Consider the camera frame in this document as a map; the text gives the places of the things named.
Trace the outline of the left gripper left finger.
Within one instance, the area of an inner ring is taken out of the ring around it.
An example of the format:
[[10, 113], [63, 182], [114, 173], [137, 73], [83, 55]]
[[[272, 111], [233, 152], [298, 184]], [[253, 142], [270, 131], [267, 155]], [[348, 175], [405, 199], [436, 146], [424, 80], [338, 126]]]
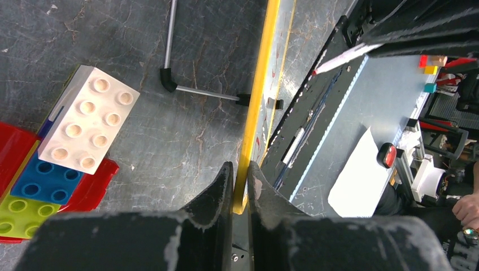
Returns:
[[225, 162], [213, 182], [182, 207], [180, 270], [230, 270], [234, 169]]

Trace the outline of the operator hand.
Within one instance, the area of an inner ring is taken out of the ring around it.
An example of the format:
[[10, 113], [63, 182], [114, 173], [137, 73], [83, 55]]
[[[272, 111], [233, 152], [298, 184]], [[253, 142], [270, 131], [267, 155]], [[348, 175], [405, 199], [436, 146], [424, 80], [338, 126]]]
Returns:
[[466, 195], [459, 199], [452, 212], [465, 229], [478, 230], [478, 194]]

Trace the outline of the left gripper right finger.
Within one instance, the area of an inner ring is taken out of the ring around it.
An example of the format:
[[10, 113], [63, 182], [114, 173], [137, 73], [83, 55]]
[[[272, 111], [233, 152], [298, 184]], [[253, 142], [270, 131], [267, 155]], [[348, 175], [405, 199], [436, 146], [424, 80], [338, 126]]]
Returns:
[[247, 197], [251, 270], [288, 270], [283, 221], [309, 215], [273, 188], [255, 161], [247, 170]]

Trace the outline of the red whiteboard marker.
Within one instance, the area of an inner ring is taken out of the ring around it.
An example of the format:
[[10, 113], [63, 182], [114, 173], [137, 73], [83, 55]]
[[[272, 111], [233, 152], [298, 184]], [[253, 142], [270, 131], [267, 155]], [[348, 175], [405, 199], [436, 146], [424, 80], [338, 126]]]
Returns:
[[336, 56], [335, 58], [331, 59], [331, 60], [328, 60], [326, 62], [324, 62], [323, 64], [319, 64], [313, 71], [312, 71], [312, 75], [313, 76], [316, 76], [318, 74], [321, 74], [321, 73], [325, 73], [325, 72], [328, 72], [328, 71], [331, 71], [332, 69], [334, 68], [337, 68], [345, 63], [348, 63], [349, 61], [351, 60], [354, 60], [374, 49], [377, 49], [379, 47], [381, 47], [383, 45], [383, 43], [379, 43], [379, 44], [374, 44], [374, 45], [367, 45], [365, 43], [361, 43], [357, 46], [354, 46], [348, 50], [346, 50], [345, 52], [343, 52], [342, 54]]

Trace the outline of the yellow framed whiteboard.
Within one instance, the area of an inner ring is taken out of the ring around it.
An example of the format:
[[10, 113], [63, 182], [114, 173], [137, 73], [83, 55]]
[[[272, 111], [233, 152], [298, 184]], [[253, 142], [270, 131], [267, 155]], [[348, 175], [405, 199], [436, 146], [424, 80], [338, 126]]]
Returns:
[[247, 202], [247, 171], [250, 162], [261, 164], [272, 135], [296, 1], [268, 1], [259, 45], [233, 191], [235, 214], [243, 214]]

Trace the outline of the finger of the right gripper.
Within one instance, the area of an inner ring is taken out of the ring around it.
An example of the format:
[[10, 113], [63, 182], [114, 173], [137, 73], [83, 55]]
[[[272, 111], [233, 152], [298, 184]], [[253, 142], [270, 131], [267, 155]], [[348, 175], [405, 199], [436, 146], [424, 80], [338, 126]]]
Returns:
[[403, 1], [361, 41], [368, 45], [439, 38], [478, 30], [478, 1]]
[[453, 58], [478, 58], [478, 35], [458, 35], [428, 38], [406, 42], [386, 43], [367, 53], [381, 58], [404, 55], [450, 56]]

